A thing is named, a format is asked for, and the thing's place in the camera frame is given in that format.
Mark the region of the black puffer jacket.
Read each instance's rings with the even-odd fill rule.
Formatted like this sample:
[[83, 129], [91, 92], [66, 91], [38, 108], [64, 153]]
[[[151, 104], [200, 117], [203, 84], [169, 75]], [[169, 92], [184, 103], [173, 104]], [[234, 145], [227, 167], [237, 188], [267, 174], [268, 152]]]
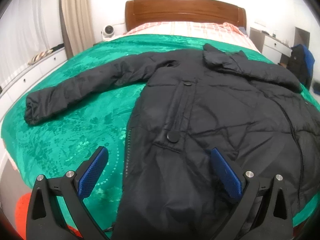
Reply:
[[95, 93], [146, 82], [127, 124], [113, 239], [209, 239], [231, 211], [209, 152], [284, 178], [291, 211], [319, 192], [319, 111], [277, 64], [209, 44], [121, 57], [30, 93], [36, 125]]

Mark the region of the green patterned bedspread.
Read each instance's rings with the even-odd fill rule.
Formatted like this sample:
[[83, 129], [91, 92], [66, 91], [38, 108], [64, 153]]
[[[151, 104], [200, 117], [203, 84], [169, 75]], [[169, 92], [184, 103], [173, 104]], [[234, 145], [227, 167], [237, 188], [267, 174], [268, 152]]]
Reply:
[[[73, 107], [36, 125], [25, 121], [26, 98], [30, 93], [54, 87], [81, 72], [102, 66], [121, 57], [174, 50], [202, 50], [205, 44], [225, 53], [243, 52], [249, 60], [273, 64], [259, 52], [225, 42], [173, 35], [133, 35], [96, 45], [67, 61], [57, 71], [24, 95], [3, 121], [1, 137], [18, 166], [22, 178], [33, 189], [38, 175], [63, 176], [88, 160], [99, 146], [108, 150], [108, 162], [92, 193], [83, 200], [89, 213], [108, 239], [112, 238], [123, 194], [125, 140], [127, 124], [146, 82], [117, 86], [95, 93]], [[319, 111], [319, 104], [301, 84], [302, 97]], [[62, 197], [57, 197], [70, 230], [81, 236]], [[292, 212], [293, 229], [315, 225], [319, 215], [319, 192], [298, 213]], [[303, 236], [294, 232], [293, 238]]]

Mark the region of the white low drawer cabinet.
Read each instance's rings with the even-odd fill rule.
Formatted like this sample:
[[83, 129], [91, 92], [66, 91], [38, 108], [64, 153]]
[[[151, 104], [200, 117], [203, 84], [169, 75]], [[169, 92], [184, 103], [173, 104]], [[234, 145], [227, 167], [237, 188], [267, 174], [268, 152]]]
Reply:
[[37, 83], [50, 75], [67, 61], [64, 48], [56, 50], [35, 65], [28, 67], [4, 88], [1, 94], [1, 120], [9, 109]]

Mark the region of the dark jacket on chair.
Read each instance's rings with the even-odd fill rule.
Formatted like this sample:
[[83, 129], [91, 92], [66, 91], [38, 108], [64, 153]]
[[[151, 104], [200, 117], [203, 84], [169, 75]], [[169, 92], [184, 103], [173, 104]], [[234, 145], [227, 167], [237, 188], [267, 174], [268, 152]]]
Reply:
[[313, 54], [303, 44], [291, 48], [291, 56], [287, 63], [287, 69], [291, 71], [300, 83], [309, 90], [313, 78], [315, 59]]

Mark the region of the striped cloth on cabinet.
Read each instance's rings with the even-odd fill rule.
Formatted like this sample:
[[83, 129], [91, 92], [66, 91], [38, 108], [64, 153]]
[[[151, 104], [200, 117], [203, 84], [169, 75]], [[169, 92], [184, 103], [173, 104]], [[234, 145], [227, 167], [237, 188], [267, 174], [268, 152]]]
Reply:
[[48, 49], [46, 51], [40, 52], [37, 55], [33, 56], [31, 58], [31, 60], [28, 62], [29, 66], [32, 66], [33, 64], [36, 64], [37, 62], [39, 62], [40, 60], [44, 59], [45, 57], [47, 57], [48, 55], [50, 55], [53, 52], [52, 49]]

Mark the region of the white bedside desk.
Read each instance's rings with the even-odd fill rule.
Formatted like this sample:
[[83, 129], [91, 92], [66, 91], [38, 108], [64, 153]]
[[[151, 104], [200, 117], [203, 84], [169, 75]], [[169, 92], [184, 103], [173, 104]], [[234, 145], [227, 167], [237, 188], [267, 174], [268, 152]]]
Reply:
[[275, 64], [287, 65], [292, 51], [289, 46], [254, 28], [250, 29], [249, 38], [264, 57]]

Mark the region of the white sheer curtain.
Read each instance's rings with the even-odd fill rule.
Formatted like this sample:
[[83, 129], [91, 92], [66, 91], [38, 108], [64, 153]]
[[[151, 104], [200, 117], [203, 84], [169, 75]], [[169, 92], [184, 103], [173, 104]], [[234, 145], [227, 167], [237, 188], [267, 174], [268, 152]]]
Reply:
[[1, 87], [33, 56], [62, 43], [59, 0], [12, 0], [1, 17]]

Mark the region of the pink striped bed sheet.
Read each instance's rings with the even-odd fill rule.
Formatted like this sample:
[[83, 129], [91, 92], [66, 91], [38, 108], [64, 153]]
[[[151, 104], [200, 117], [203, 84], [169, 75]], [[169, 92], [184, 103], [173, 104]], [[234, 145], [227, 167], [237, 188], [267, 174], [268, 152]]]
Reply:
[[249, 37], [240, 29], [230, 23], [197, 23], [197, 22], [152, 22], [144, 23], [127, 33], [138, 34], [161, 34], [185, 37], [204, 38], [213, 41], [225, 42], [246, 48], [254, 48]]

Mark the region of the beige curtain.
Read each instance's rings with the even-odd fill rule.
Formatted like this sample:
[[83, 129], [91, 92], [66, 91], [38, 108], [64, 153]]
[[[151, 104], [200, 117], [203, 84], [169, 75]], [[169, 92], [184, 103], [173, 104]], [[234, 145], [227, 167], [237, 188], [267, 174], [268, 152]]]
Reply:
[[95, 43], [91, 0], [59, 0], [62, 38], [67, 58]]

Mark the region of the brown wooden headboard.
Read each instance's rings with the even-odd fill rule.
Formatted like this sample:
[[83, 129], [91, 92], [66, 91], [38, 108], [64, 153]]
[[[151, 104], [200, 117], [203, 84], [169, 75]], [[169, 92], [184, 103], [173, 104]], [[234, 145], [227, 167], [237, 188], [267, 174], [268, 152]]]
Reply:
[[150, 22], [231, 23], [247, 27], [244, 8], [216, 0], [131, 0], [125, 4], [127, 31]]

